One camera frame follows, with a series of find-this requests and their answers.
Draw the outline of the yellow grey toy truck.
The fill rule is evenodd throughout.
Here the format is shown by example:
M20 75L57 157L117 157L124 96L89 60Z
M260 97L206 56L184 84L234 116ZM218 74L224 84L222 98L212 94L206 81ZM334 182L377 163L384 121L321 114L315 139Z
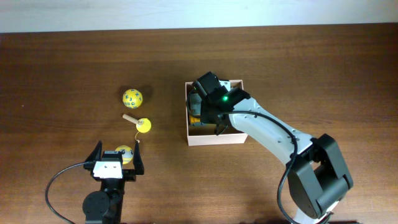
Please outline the yellow grey toy truck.
M189 109L191 115L189 116L190 126L204 126L199 116L201 113L201 98L198 93L192 93L189 97Z

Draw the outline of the yellow ball blue letters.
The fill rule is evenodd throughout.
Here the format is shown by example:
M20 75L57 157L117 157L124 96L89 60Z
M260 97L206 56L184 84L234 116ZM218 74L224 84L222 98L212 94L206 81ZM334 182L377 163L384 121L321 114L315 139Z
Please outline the yellow ball blue letters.
M123 104L130 109L140 107L142 102L142 93L137 89L128 89L123 94Z

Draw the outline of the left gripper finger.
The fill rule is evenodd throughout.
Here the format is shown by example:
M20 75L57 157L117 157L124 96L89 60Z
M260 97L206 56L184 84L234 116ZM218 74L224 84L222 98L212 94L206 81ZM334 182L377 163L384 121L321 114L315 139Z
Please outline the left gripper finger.
M133 155L133 165L136 174L144 174L144 163L141 158L141 153L139 149L139 141L135 141L134 155Z
M94 162L101 159L101 152L102 152L102 142L98 141L97 145L90 153L90 155L86 158L86 162Z

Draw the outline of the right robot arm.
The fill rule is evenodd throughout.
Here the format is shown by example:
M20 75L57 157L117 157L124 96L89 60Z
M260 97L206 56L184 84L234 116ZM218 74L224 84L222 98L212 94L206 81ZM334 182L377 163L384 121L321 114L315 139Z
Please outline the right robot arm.
M227 89L208 72L192 83L201 99L196 117L247 134L285 165L277 204L290 223L328 223L332 210L354 182L338 143L329 135L315 138L266 111L241 88Z

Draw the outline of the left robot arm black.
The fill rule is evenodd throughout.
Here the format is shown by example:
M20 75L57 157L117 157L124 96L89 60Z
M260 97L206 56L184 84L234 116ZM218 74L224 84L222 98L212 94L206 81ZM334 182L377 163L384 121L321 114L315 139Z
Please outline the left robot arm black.
M120 223L125 183L135 182L136 177L145 172L139 141L135 141L130 152L102 151L100 141L86 158L83 168L101 183L100 189L88 194L83 201L85 223Z

